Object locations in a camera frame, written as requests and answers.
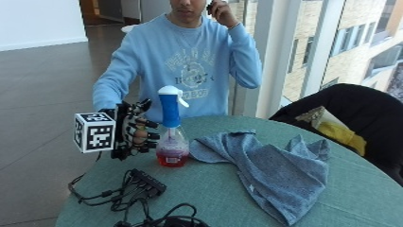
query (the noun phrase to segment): blue cloth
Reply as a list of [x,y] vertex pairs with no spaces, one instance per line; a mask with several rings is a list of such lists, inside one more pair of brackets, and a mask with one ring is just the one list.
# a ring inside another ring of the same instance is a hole
[[254,39],[243,25],[233,29],[202,16],[201,26],[175,26],[165,14],[133,28],[110,65],[93,86],[96,111],[114,109],[139,77],[138,98],[153,101],[145,116],[162,121],[157,91],[166,85],[182,90],[189,108],[179,117],[225,115],[227,112],[229,75],[246,88],[262,81],[262,63]]
[[314,206],[326,187],[328,143],[306,144],[300,135],[286,148],[263,146],[254,131],[218,133],[190,144],[193,158],[233,163],[249,194],[284,225],[292,225]]

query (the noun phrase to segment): yellow cloth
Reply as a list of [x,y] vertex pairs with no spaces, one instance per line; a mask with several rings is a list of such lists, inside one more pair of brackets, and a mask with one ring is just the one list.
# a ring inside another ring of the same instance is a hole
[[318,130],[330,138],[338,140],[342,144],[346,144],[355,148],[360,156],[366,155],[367,141],[347,127],[331,122],[322,122],[319,124]]

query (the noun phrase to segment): blue spray nozzle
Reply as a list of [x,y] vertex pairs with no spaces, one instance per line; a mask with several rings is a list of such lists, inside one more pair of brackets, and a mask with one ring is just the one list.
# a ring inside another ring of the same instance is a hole
[[162,105],[162,125],[166,128],[175,128],[179,126],[178,103],[189,107],[181,98],[182,91],[174,86],[165,86],[158,90],[158,96]]

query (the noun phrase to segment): light blue sweatshirt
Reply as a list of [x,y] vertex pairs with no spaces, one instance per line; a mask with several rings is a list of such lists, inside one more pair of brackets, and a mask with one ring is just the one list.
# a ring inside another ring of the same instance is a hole
[[175,26],[165,14],[126,34],[110,65],[93,86],[96,111],[114,109],[139,77],[139,100],[149,98],[146,118],[162,121],[157,91],[166,85],[183,92],[189,108],[179,117],[227,114],[229,75],[246,88],[262,81],[262,63],[254,39],[243,25],[227,30],[202,16],[201,26]]

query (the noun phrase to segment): round table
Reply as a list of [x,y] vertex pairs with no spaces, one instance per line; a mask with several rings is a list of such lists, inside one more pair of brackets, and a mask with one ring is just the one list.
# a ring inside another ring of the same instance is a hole
[[[218,132],[255,130],[262,144],[284,148],[302,135],[307,143],[320,136],[287,124],[245,116],[203,116],[182,120],[190,140]],[[403,188],[362,157],[330,142],[327,186],[312,209],[294,226],[403,226]],[[118,187],[126,170],[137,168],[166,184],[165,193],[149,200],[150,215],[161,218],[179,203],[189,202],[201,218],[214,227],[263,227],[282,224],[259,208],[237,176],[233,164],[206,164],[189,160],[181,168],[157,163],[154,151],[137,154],[124,162],[108,153],[85,173],[77,191],[86,196]],[[77,203],[69,196],[57,226],[113,226],[124,218],[109,205],[96,207]],[[142,221],[142,208],[130,208],[129,222]]]

